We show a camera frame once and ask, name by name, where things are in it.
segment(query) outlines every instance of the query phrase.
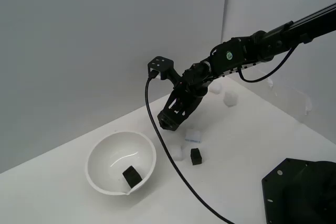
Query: white bowl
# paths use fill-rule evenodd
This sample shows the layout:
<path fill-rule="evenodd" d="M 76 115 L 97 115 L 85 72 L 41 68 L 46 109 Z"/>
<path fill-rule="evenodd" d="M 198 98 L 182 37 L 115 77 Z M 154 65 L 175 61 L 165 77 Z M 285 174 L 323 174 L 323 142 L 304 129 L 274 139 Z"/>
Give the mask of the white bowl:
<path fill-rule="evenodd" d="M 107 195 L 129 195 L 151 176 L 156 151 L 148 137 L 138 132 L 115 132 L 92 149 L 85 166 L 86 178 L 97 191 Z M 132 189 L 122 173 L 130 166 L 142 181 Z"/>

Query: white cube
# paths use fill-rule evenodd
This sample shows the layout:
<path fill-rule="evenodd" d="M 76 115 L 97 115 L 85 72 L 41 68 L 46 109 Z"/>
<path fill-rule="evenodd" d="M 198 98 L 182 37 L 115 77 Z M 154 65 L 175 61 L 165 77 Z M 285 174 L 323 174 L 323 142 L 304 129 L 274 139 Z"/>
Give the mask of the white cube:
<path fill-rule="evenodd" d="M 173 160 L 175 161 L 182 161 L 183 160 L 183 154 L 182 154 L 182 148 L 178 144 L 171 144 L 168 146 L 168 150 L 170 155 L 172 156 Z"/>
<path fill-rule="evenodd" d="M 211 92 L 211 93 L 214 93 L 214 94 L 220 94 L 221 91 L 222 91 L 222 85 L 216 81 L 213 81 L 209 87 L 208 87 L 208 90 Z"/>
<path fill-rule="evenodd" d="M 234 91 L 225 91 L 223 101 L 228 107 L 235 106 L 238 103 L 238 94 Z"/>
<path fill-rule="evenodd" d="M 201 142 L 201 132 L 193 129 L 187 129 L 185 134 L 185 140 L 189 142 L 194 143 L 200 143 Z"/>

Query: white wall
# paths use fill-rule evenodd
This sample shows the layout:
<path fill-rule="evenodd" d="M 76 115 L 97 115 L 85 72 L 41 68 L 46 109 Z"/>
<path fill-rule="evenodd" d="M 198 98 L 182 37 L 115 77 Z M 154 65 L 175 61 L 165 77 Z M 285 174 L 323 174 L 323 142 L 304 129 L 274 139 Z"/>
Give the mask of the white wall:
<path fill-rule="evenodd" d="M 249 36 L 258 30 L 269 31 L 290 20 L 294 22 L 314 13 L 336 0 L 226 0 L 224 40 Z M 271 78 L 273 90 L 267 82 L 247 84 L 240 81 L 262 98 L 304 122 L 313 130 L 336 143 L 336 32 L 300 45 L 286 64 Z M 271 71 L 284 57 L 244 71 L 248 79 L 256 79 Z M 312 111 L 304 116 L 307 99 Z"/>
<path fill-rule="evenodd" d="M 147 63 L 220 42 L 224 0 L 0 0 L 0 172 L 144 105 Z M 152 84 L 151 98 L 170 92 Z"/>

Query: white table surface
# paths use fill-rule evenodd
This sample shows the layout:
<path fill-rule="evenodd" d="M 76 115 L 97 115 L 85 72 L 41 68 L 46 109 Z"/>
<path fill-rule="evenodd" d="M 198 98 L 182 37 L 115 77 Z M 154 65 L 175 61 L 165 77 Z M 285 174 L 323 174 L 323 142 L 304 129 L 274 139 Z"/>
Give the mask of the white table surface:
<path fill-rule="evenodd" d="M 185 158 L 178 166 L 213 208 L 235 223 L 266 223 L 262 178 L 286 157 L 336 162 L 336 145 L 231 79 L 221 83 L 238 93 L 237 106 L 227 108 L 223 93 L 209 93 L 177 132 L 161 131 L 167 142 L 184 143 Z M 166 100 L 151 103 L 155 117 Z M 201 144 L 184 142 L 190 126 L 203 132 Z M 93 145 L 116 130 L 144 133 L 157 151 L 152 176 L 130 196 L 103 195 L 84 174 Z M 194 146 L 201 150 L 202 165 L 191 164 Z M 0 223 L 223 222 L 180 180 L 142 107 L 0 174 Z"/>

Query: bowl rim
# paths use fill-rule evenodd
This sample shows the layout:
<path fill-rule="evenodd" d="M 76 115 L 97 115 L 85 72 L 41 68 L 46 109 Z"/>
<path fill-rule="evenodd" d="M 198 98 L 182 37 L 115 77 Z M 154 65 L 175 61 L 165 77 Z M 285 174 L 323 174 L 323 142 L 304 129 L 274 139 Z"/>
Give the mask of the bowl rim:
<path fill-rule="evenodd" d="M 152 165 L 151 165 L 151 168 L 149 170 L 149 172 L 147 173 L 147 175 L 141 180 L 140 183 L 138 183 L 136 186 L 134 186 L 128 193 L 124 193 L 124 192 L 121 192 L 121 191 L 107 191 L 107 190 L 104 190 L 102 188 L 100 188 L 99 186 L 97 186 L 91 179 L 90 175 L 89 175 L 89 159 L 90 159 L 90 156 L 93 152 L 93 150 L 98 146 L 98 144 L 100 144 L 100 142 L 104 141 L 105 139 L 107 139 L 108 137 L 112 136 L 112 135 L 115 135 L 115 134 L 118 134 L 118 133 L 135 133 L 135 134 L 138 134 L 140 136 L 142 136 L 145 140 L 147 140 L 147 142 L 149 143 L 151 149 L 152 149 L 152 153 L 153 153 L 153 161 L 152 161 Z M 89 184 L 95 189 L 97 190 L 98 192 L 102 193 L 102 194 L 106 194 L 106 195 L 129 195 L 131 192 L 137 190 L 138 188 L 140 188 L 148 179 L 149 177 L 152 175 L 153 171 L 154 171 L 154 167 L 155 167 L 155 164 L 156 164 L 156 150 L 155 150 L 155 147 L 154 147 L 154 144 L 153 142 L 144 134 L 142 134 L 141 132 L 137 132 L 137 131 L 115 131 L 113 132 L 112 134 L 109 134 L 108 136 L 102 138 L 101 140 L 99 140 L 95 145 L 94 147 L 91 149 L 87 159 L 86 159 L 86 163 L 85 163 L 85 176 L 86 176 L 86 179 L 88 180 Z"/>

